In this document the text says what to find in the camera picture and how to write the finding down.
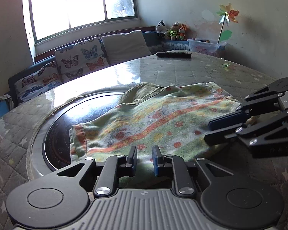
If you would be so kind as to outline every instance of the round table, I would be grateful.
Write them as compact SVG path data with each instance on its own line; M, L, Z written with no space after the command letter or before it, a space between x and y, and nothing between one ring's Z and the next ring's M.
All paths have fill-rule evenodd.
M247 94L274 80L248 67L200 53L193 53L192 59L151 55L80 77L18 106L0 119L0 229L11 224L5 210L6 196L16 186L28 181L27 168L32 168L32 147L42 145L41 137L31 141L33 133L50 111L70 98L95 90L117 92L122 87L130 88L140 82L184 86L213 81L234 98L243 101ZM253 159L244 146L234 143L211 160L267 182L280 191L285 200L285 210L278 227L288 229L288 157Z

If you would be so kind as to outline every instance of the ribbed gray plate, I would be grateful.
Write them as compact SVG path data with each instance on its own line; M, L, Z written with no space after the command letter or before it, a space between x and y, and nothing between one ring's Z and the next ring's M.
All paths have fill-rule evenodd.
M84 217L62 229L225 230L227 228L207 219L194 200L176 197L170 189L119 189L112 197L94 200Z

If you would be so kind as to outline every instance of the plastic storage box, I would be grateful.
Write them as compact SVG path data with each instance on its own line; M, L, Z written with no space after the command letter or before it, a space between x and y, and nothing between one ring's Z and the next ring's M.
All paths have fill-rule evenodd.
M187 40L189 42L190 51L223 58L226 49L226 43L217 44L216 40L210 40L210 43L208 43L202 42L200 40L207 39L196 38Z

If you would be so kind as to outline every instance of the green wall sticker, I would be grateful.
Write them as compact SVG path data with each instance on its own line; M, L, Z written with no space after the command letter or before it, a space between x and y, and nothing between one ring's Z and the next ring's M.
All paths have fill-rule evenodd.
M230 30L223 31L220 37L220 42L228 40L231 36L232 36L232 32Z

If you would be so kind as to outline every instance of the window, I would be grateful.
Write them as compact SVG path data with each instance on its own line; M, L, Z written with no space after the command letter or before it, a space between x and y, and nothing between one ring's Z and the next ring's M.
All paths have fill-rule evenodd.
M119 19L135 18L134 0L29 0L35 42Z

